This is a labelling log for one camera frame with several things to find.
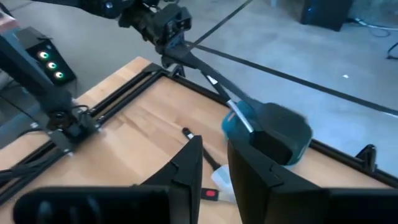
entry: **green light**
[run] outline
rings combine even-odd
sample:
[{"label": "green light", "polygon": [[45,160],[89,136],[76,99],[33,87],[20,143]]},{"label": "green light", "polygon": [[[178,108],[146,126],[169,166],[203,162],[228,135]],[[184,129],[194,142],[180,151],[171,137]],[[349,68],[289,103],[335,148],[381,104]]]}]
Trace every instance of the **green light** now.
[{"label": "green light", "polygon": [[53,62],[49,62],[49,63],[47,64],[47,67],[48,67],[49,69],[55,69],[55,68],[57,67],[57,64],[56,64],[56,63],[53,63]]},{"label": "green light", "polygon": [[55,78],[61,79],[64,77],[64,74],[62,72],[55,72],[54,76],[55,76]]},{"label": "green light", "polygon": [[41,59],[48,59],[50,55],[47,52],[39,52],[39,57]]}]

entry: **red tag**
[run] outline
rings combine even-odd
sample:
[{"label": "red tag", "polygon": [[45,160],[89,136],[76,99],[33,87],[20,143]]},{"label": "red tag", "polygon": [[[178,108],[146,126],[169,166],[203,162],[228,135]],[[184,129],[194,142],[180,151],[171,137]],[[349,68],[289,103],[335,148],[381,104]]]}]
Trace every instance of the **red tag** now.
[{"label": "red tag", "polygon": [[206,191],[206,196],[214,197],[216,196],[216,192],[214,190],[208,190]]}]

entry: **wooden tabletop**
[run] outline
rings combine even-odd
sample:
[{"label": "wooden tabletop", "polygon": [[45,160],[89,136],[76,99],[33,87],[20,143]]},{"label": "wooden tabletop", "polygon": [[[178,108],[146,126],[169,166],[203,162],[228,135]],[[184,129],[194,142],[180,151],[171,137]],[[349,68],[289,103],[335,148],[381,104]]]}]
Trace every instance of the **wooden tabletop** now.
[{"label": "wooden tabletop", "polygon": [[[87,91],[78,101],[94,106],[149,63],[136,58]],[[172,80],[161,78],[110,119],[102,132],[85,141],[73,156],[59,160],[0,207],[0,223],[12,223],[11,211],[15,200],[23,192],[40,186],[128,186],[141,183],[187,143],[181,133],[183,127],[201,134],[210,154],[218,162],[226,164],[221,121],[228,112],[224,106]],[[28,134],[14,141],[0,150],[0,169],[10,168],[47,139],[43,134]],[[308,149],[291,170],[324,187],[387,187],[313,149]],[[211,173],[211,167],[204,161],[203,187],[216,187],[210,179]],[[202,201],[199,222],[222,224],[241,221],[235,205]]]}]

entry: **black computer tower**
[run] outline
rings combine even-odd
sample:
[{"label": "black computer tower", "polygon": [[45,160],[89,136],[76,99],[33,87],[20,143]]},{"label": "black computer tower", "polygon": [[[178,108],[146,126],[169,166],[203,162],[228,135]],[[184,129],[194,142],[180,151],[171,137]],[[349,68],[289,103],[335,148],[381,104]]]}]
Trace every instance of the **black computer tower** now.
[{"label": "black computer tower", "polygon": [[353,0],[305,0],[300,22],[340,31]]}]

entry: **concrete floor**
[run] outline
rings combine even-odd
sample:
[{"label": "concrete floor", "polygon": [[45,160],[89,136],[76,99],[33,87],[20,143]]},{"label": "concrete floor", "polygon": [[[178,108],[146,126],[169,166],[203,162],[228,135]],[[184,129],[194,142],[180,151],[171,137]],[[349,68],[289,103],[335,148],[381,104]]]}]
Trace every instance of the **concrete floor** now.
[{"label": "concrete floor", "polygon": [[[71,7],[1,1],[15,9],[22,27],[33,26],[53,38],[78,76],[79,95],[137,56],[160,62],[153,46],[115,21]],[[196,41],[244,2],[181,0],[193,16],[187,40]],[[398,95],[398,62],[385,59],[398,35],[377,38],[367,28],[349,24],[341,32],[303,26],[297,22],[300,10],[299,0],[280,0],[277,8],[253,0],[201,45],[398,110],[393,97]],[[198,49],[193,52],[252,97],[304,114],[317,140],[353,156],[375,144],[379,168],[398,175],[398,118]],[[197,71],[188,69],[187,76],[210,88]]]}]

